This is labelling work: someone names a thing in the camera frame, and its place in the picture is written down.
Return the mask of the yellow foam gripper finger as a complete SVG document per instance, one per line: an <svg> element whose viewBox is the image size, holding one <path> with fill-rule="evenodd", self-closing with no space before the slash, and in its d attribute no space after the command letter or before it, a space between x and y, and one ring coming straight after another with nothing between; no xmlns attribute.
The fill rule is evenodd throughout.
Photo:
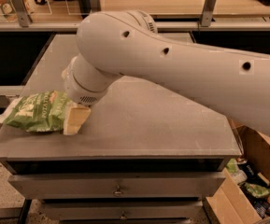
<svg viewBox="0 0 270 224"><path fill-rule="evenodd" d="M83 105L68 104L64 114L64 135L74 135L90 116L91 109Z"/></svg>

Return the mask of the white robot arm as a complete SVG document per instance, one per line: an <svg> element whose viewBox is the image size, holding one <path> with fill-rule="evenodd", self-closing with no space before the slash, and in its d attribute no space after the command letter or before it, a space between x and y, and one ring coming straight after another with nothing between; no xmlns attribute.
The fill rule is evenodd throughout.
<svg viewBox="0 0 270 224"><path fill-rule="evenodd" d="M123 76L139 77L270 136L270 55L165 38L139 10L89 15L76 42L63 75L79 104L96 104Z"/></svg>

